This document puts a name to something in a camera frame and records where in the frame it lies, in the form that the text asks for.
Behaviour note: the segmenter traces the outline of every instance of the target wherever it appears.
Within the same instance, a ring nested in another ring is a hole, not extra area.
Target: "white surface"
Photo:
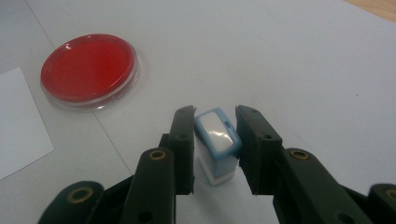
[[[215,112],[207,113],[199,120],[209,136],[213,148],[218,152],[224,152],[233,145],[233,140]]]
[[[185,105],[230,115],[254,107],[285,147],[312,152],[341,184],[366,194],[396,183],[391,22],[344,1],[26,2],[0,0],[0,74],[21,67],[55,150],[0,181],[2,224],[36,223],[79,180],[108,188],[134,173]],[[43,62],[92,33],[130,42],[142,76],[104,111],[51,105],[39,84]],[[239,168],[218,187],[199,162],[194,169],[194,195],[177,197],[178,223],[276,223],[271,197],[251,196]]]
[[[0,180],[53,150],[20,68],[0,75]]]

